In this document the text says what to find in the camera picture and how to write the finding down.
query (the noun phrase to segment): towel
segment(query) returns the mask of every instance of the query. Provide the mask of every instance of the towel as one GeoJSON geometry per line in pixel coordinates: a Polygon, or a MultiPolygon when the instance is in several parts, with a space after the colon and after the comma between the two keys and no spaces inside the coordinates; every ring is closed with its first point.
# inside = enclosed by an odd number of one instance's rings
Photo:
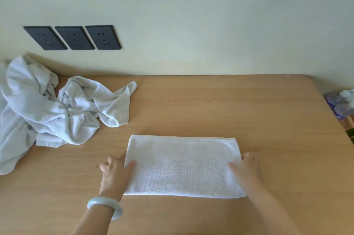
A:
{"type": "Polygon", "coordinates": [[[241,161],[235,138],[132,135],[124,166],[132,160],[137,165],[125,195],[246,196],[226,178],[228,162],[241,161]]]}
{"type": "Polygon", "coordinates": [[[116,92],[80,76],[59,91],[58,77],[29,56],[0,63],[0,175],[37,145],[59,147],[82,144],[100,127],[128,123],[133,81],[116,92]]]}

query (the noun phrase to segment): folded white towel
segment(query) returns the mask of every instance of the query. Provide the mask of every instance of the folded white towel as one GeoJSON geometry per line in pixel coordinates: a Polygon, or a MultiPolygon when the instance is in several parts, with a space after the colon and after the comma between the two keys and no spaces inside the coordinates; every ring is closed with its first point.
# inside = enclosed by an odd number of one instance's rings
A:
{"type": "Polygon", "coordinates": [[[137,166],[125,195],[239,198],[240,186],[227,183],[228,162],[240,162],[235,138],[132,135],[125,166],[137,166]]]}
{"type": "Polygon", "coordinates": [[[128,123],[133,81],[112,93],[102,84],[72,77],[55,97],[58,77],[28,56],[0,63],[0,175],[37,145],[82,144],[100,127],[128,123]]]}

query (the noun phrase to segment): table top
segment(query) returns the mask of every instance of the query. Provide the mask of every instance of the table top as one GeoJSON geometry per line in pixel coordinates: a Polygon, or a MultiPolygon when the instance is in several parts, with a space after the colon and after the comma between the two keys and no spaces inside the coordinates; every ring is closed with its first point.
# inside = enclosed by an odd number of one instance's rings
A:
{"type": "MultiPolygon", "coordinates": [[[[235,137],[257,152],[267,188],[305,234],[352,234],[354,148],[307,76],[96,76],[130,81],[129,123],[85,144],[33,146],[0,176],[1,234],[69,234],[98,194],[99,165],[126,152],[131,134],[235,137]]],[[[68,77],[60,78],[61,88],[68,77]]],[[[247,198],[124,196],[109,234],[263,234],[247,198]]]]}

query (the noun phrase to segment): person's right arm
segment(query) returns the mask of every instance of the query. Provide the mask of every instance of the person's right arm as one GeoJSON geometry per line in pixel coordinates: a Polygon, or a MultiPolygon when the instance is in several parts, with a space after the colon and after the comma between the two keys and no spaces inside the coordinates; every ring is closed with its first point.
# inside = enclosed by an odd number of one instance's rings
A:
{"type": "Polygon", "coordinates": [[[269,235],[302,235],[285,208],[266,189],[253,153],[243,155],[240,165],[229,162],[236,180],[260,214],[269,235]]]}

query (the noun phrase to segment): electrical outlet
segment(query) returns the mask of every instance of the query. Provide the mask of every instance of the electrical outlet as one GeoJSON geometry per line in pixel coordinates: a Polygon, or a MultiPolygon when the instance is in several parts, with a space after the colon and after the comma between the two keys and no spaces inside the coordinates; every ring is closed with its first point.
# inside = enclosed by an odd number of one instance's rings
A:
{"type": "Polygon", "coordinates": [[[86,30],[90,34],[97,49],[121,49],[112,25],[89,25],[86,30]]]}
{"type": "Polygon", "coordinates": [[[95,49],[81,26],[56,26],[55,30],[74,51],[95,49]]]}
{"type": "Polygon", "coordinates": [[[68,49],[50,26],[25,26],[23,28],[45,51],[68,49]]]}

